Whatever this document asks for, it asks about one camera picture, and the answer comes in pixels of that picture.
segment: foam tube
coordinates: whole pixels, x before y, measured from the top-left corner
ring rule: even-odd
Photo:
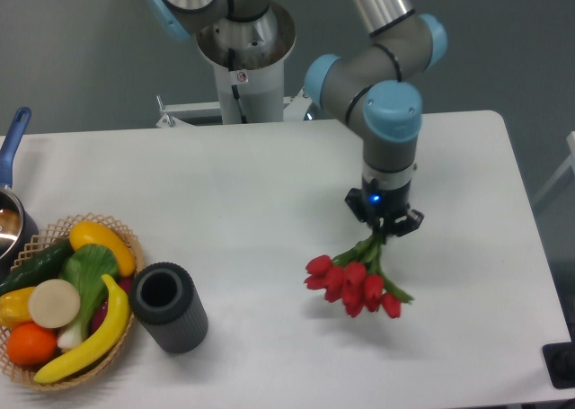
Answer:
[[[134,316],[167,352],[196,348],[208,332],[208,317],[196,286],[181,266],[159,262],[134,279],[129,292]]]

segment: wicker basket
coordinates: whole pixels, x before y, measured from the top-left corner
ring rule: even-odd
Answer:
[[[106,227],[112,229],[118,236],[126,243],[130,251],[134,255],[136,260],[136,273],[142,271],[144,268],[144,255],[142,254],[142,248],[132,231],[121,222],[113,218],[112,216],[102,216],[90,213],[86,216],[69,216],[67,218],[60,219],[56,224],[48,225],[47,229],[40,231],[40,234],[34,236],[30,243],[24,246],[23,252],[20,252],[18,259],[14,261],[13,267],[18,267],[20,264],[28,258],[31,258],[37,252],[42,249],[52,245],[68,236],[70,229],[78,222],[83,220],[91,220],[93,222],[98,222]],[[121,336],[120,340],[116,345],[109,351],[100,362],[87,372],[81,375],[63,379],[55,384],[41,385],[34,382],[34,374],[37,370],[21,368],[12,364],[8,360],[6,355],[6,342],[8,336],[10,335],[10,330],[4,327],[0,327],[0,369],[2,372],[9,376],[13,382],[24,385],[25,387],[37,390],[37,391],[59,391],[71,387],[76,387],[83,384],[90,379],[93,379],[100,375],[104,370],[111,365],[111,363],[116,359],[122,347],[124,346],[128,333],[130,332],[132,325],[134,324],[134,315],[131,314],[128,327],[126,331]]]

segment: pot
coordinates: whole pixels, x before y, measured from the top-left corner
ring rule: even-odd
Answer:
[[[26,243],[38,234],[36,223],[12,192],[13,160],[30,117],[30,108],[16,112],[0,148],[0,281],[8,275]]]

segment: orange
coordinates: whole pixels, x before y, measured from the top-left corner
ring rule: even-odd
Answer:
[[[57,348],[52,330],[29,322],[14,329],[6,343],[6,354],[19,366],[34,366],[49,361]]]

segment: blue pan handle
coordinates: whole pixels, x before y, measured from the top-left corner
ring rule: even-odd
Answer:
[[[14,115],[14,120],[6,134],[2,148],[0,148],[0,186],[12,187],[12,165],[16,150],[20,145],[24,131],[32,111],[30,108],[20,108]]]

